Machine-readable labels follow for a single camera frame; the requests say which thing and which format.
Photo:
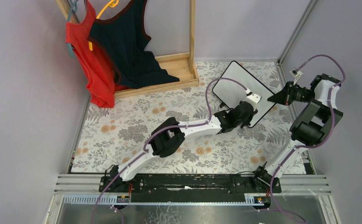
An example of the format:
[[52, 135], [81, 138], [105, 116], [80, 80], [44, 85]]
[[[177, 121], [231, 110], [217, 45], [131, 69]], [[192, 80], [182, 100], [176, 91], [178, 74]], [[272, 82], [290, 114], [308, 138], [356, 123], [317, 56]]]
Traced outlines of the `black framed whiteboard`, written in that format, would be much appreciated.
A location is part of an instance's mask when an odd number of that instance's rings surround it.
[[274, 92], [239, 62], [232, 61], [220, 77], [213, 87], [213, 94], [228, 108], [235, 108], [241, 101], [245, 101], [246, 89], [262, 96], [256, 108], [257, 114], [253, 116], [248, 127], [254, 127], [276, 105], [268, 101]]

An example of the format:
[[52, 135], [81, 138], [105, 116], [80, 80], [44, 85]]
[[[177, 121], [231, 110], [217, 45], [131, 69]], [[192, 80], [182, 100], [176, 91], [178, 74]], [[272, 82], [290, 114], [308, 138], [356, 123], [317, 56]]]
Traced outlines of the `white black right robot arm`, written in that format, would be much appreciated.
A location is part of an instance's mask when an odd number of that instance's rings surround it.
[[292, 123], [290, 139], [269, 162], [254, 172], [251, 187], [255, 192], [273, 191], [279, 185], [284, 171], [301, 153], [324, 142], [343, 117], [336, 107], [336, 94], [341, 80], [325, 73], [317, 75], [310, 88], [302, 88], [288, 81], [284, 88], [269, 98], [270, 102], [291, 105], [306, 103], [305, 108]]

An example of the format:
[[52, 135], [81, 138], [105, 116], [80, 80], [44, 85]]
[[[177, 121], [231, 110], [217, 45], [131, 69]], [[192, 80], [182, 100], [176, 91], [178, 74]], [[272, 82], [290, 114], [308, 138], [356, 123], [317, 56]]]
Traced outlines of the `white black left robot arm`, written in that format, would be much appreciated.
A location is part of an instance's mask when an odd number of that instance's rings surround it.
[[173, 155], [188, 138], [228, 133], [237, 127], [248, 126], [257, 113], [257, 104], [241, 101], [235, 108], [211, 114], [208, 119], [178, 122], [174, 117], [165, 120], [146, 140], [141, 152], [126, 163], [112, 165], [105, 171], [108, 183], [105, 190], [123, 191], [137, 173], [152, 161]]

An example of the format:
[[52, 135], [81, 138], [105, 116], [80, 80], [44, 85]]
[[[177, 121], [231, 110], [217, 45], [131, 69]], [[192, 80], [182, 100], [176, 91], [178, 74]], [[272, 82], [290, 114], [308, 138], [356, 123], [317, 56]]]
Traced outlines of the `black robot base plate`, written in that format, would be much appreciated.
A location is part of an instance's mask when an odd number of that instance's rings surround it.
[[105, 176], [99, 182], [99, 192], [125, 193], [133, 203], [246, 203], [247, 196], [257, 195], [253, 203], [270, 200], [271, 193], [280, 193], [281, 185], [273, 191], [255, 192], [251, 187], [253, 175], [237, 174], [137, 174], [120, 192], [105, 190]]

